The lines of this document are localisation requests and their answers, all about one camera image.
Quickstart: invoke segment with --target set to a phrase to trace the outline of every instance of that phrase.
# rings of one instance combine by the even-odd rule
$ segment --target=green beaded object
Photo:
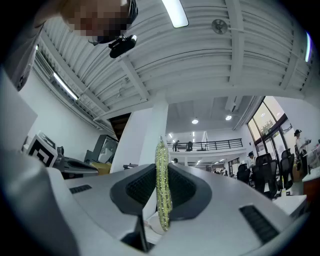
[[[169,213],[172,210],[168,179],[168,163],[169,151],[161,136],[155,151],[156,201],[160,224],[164,231],[167,231],[169,228]]]

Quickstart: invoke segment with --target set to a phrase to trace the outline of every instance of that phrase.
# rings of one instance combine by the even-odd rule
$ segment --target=white wall
[[[28,136],[33,138],[41,130],[58,147],[63,146],[66,157],[83,161],[87,150],[94,150],[99,136],[108,134],[90,126],[64,106],[33,71],[19,94],[38,115]]]
[[[254,140],[246,124],[242,125],[237,130],[232,130],[232,129],[208,130],[207,134],[210,142],[242,139],[242,145],[244,148],[246,148],[247,155],[251,151],[253,151],[254,156],[257,156]]]
[[[275,99],[293,128],[302,131],[301,138],[312,140],[309,148],[313,148],[320,139],[320,109],[302,99],[284,97],[275,97]]]

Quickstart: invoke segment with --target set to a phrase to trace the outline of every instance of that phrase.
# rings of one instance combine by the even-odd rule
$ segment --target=desk
[[[308,202],[314,202],[320,193],[320,166],[314,168],[303,179],[303,194]]]
[[[307,196],[281,196],[272,202],[281,210],[283,210],[287,215],[293,218],[298,218],[301,215],[300,213],[303,213],[305,207],[307,206]]]

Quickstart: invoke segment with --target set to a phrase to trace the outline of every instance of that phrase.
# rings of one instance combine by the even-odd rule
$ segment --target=window
[[[251,133],[253,135],[254,140],[258,140],[260,139],[260,133],[258,131],[258,128],[255,124],[255,121],[253,119],[251,119],[251,121],[249,122],[249,129],[251,130]]]
[[[264,103],[261,104],[253,118],[262,135],[264,135],[276,123]]]
[[[266,96],[263,102],[266,104],[268,109],[272,112],[276,121],[278,121],[284,115],[285,113],[284,110],[282,109],[282,107],[279,105],[279,103],[274,97]]]

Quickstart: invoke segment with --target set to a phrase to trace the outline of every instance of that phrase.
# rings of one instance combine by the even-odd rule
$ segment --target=railing
[[[179,142],[176,147],[177,151],[189,151],[187,150],[188,143],[189,142]],[[173,143],[168,143],[167,145],[170,152],[175,151]],[[242,147],[243,145],[241,138],[192,143],[192,151],[228,150]]]

